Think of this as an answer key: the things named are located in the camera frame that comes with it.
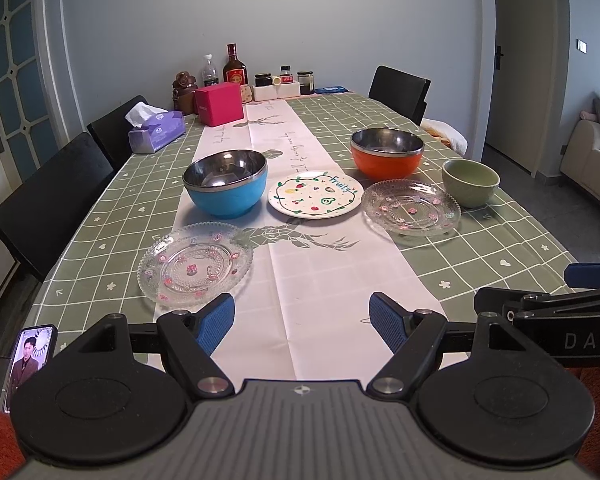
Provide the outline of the glass plate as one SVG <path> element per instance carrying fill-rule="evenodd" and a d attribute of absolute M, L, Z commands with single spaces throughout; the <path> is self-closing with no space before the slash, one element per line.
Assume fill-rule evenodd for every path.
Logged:
<path fill-rule="evenodd" d="M 364 214 L 396 235 L 452 234 L 460 223 L 460 205 L 437 185 L 412 179 L 377 182 L 366 188 Z"/>
<path fill-rule="evenodd" d="M 140 259 L 137 284 L 164 310 L 197 309 L 246 276 L 253 248 L 246 233 L 223 222 L 201 222 L 159 238 Z"/>

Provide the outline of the green ceramic bowl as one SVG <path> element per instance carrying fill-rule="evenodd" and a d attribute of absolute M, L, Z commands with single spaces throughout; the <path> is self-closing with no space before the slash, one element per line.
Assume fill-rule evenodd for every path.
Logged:
<path fill-rule="evenodd" d="M 500 176 L 489 166 L 471 159 L 447 160 L 442 168 L 445 191 L 467 209 L 484 206 L 500 185 Z"/>

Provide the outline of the blue steel bowl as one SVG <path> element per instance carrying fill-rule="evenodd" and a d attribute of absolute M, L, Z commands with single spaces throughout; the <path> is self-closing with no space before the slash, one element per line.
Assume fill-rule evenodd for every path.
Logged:
<path fill-rule="evenodd" d="M 195 160 L 185 170 L 184 188 L 193 203 L 213 217 L 233 219 L 261 199 L 268 161 L 253 150 L 228 150 Z"/>

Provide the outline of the white fruit painted plate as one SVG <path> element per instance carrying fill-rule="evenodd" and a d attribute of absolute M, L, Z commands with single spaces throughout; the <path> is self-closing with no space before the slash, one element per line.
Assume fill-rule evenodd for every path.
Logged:
<path fill-rule="evenodd" d="M 268 203 L 288 217 L 322 220 L 354 211 L 363 194 L 362 184 L 342 172 L 312 170 L 275 179 Z"/>

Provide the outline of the orange steel bowl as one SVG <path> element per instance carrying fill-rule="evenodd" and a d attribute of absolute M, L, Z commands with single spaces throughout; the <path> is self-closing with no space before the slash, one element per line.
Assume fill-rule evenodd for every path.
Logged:
<path fill-rule="evenodd" d="M 425 151 L 415 133 L 386 127 L 355 131 L 350 137 L 351 156 L 372 181 L 404 179 L 417 170 Z"/>

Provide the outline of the smartphone with photo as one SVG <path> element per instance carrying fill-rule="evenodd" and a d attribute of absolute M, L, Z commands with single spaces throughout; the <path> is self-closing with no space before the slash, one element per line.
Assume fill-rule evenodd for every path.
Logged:
<path fill-rule="evenodd" d="M 26 327 L 19 333 L 7 374 L 5 413 L 10 411 L 18 389 L 53 356 L 56 340 L 57 327 L 53 324 Z"/>

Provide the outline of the black chair near left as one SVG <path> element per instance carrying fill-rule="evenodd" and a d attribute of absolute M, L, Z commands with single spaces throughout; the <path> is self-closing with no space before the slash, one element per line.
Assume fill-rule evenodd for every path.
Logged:
<path fill-rule="evenodd" d="M 0 240 L 44 281 L 113 176 L 94 139 L 79 134 L 1 203 Z"/>

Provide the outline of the white towel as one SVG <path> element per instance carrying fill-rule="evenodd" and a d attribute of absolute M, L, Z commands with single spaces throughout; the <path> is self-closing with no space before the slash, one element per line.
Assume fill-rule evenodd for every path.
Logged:
<path fill-rule="evenodd" d="M 468 141 L 459 131 L 446 122 L 424 118 L 420 123 L 420 128 L 427 131 L 434 138 L 437 138 L 441 143 L 450 148 L 456 154 L 459 154 L 460 156 L 466 155 L 468 150 Z"/>

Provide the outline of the black chair far left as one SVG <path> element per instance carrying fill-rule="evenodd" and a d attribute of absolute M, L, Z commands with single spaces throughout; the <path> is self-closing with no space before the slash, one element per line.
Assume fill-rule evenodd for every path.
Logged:
<path fill-rule="evenodd" d="M 105 116 L 86 126 L 102 154 L 113 170 L 120 170 L 132 155 L 129 144 L 129 132 L 133 129 L 125 115 L 138 103 L 146 103 L 143 96 L 134 96 Z"/>

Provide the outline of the white door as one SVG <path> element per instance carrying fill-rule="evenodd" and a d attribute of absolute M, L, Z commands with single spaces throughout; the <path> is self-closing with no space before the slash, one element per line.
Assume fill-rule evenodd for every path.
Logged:
<path fill-rule="evenodd" d="M 555 82 L 556 0 L 495 0 L 486 144 L 529 174 L 539 169 Z"/>

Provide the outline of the black chair far right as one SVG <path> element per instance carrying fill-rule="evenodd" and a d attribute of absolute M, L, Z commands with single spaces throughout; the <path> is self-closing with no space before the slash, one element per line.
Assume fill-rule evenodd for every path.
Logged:
<path fill-rule="evenodd" d="M 429 79 L 379 65 L 375 70 L 368 97 L 411 119 L 419 126 L 426 112 L 426 96 L 430 84 Z"/>

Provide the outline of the clear water bottle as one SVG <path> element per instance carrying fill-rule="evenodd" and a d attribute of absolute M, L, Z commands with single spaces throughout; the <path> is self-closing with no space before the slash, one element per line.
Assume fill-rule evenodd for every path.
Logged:
<path fill-rule="evenodd" d="M 207 53 L 204 55 L 204 66 L 201 70 L 202 83 L 205 87 L 213 86 L 220 82 L 218 71 L 212 60 L 212 54 Z"/>

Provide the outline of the black lidded jar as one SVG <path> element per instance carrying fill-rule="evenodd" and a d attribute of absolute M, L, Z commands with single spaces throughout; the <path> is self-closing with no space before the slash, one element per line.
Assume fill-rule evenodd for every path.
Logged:
<path fill-rule="evenodd" d="M 272 86 L 273 76 L 271 73 L 258 73 L 254 75 L 254 85 L 256 87 Z"/>

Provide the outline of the brown liquor bottle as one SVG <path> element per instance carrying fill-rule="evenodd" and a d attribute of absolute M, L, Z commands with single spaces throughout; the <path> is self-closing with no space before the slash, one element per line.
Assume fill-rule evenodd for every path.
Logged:
<path fill-rule="evenodd" d="M 227 63 L 223 68 L 223 78 L 225 82 L 233 84 L 248 84 L 247 67 L 238 58 L 236 44 L 227 46 Z"/>

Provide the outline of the red label spice jar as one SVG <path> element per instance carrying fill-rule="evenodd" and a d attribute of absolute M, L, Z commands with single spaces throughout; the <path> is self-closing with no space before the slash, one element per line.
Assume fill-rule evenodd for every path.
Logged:
<path fill-rule="evenodd" d="M 290 65 L 280 66 L 279 78 L 283 84 L 289 84 L 294 81 L 294 75 L 292 74 Z"/>

